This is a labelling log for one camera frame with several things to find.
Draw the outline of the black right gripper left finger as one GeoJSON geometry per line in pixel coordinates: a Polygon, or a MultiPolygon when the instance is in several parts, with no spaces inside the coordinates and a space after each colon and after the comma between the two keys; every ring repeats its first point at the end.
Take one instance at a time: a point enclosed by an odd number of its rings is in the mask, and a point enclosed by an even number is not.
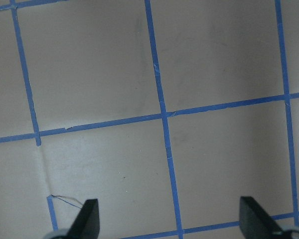
{"type": "Polygon", "coordinates": [[[67,233],[68,239],[97,239],[100,233],[98,199],[86,200],[67,233]]]}

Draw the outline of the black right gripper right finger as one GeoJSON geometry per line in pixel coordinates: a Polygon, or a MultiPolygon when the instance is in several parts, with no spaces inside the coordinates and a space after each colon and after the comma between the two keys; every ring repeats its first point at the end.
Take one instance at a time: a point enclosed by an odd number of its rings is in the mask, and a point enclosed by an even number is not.
{"type": "Polygon", "coordinates": [[[251,196],[240,197],[239,227],[246,239],[282,239],[283,229],[251,196]]]}

